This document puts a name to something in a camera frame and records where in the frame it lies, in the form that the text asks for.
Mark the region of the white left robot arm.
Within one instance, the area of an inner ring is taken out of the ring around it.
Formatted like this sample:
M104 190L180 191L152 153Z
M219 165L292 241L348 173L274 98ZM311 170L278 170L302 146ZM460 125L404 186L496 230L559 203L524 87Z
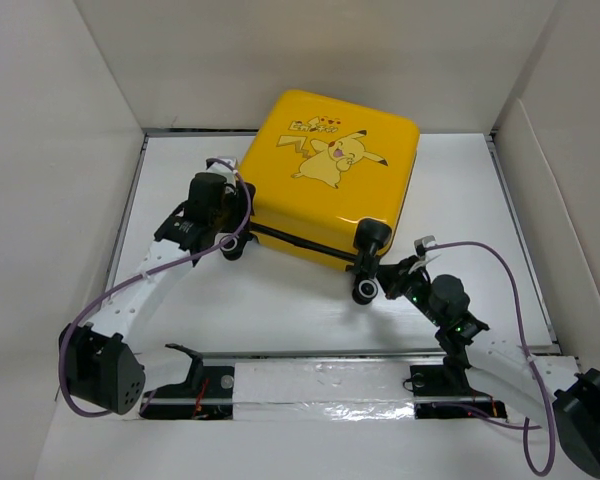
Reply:
M181 396L202 387L202 357L168 343L149 351L146 326L163 300L201 258L215 251L237 259L250 239L253 186L229 158L211 158L190 182L188 197L158 227L129 279L93 300L61 333L61 395L77 415L125 415L142 396L166 386Z

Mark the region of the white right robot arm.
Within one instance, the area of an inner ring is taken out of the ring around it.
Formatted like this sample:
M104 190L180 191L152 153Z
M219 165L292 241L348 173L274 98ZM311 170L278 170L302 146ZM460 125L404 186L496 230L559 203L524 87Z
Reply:
M429 278L416 256L380 266L377 279L387 298L406 298L436 326L447 389L495 397L544 428L573 464L600 479L600 370L580 372L572 359L535 356L498 337L470 312L459 278Z

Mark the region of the yellow hard-shell suitcase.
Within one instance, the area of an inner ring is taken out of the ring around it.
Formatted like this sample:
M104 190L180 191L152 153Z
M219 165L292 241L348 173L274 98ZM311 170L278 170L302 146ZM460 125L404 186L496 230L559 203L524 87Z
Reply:
M417 156L406 117L302 90L281 94L239 173L255 191L248 227L222 250L259 244L352 274L361 305L378 295Z

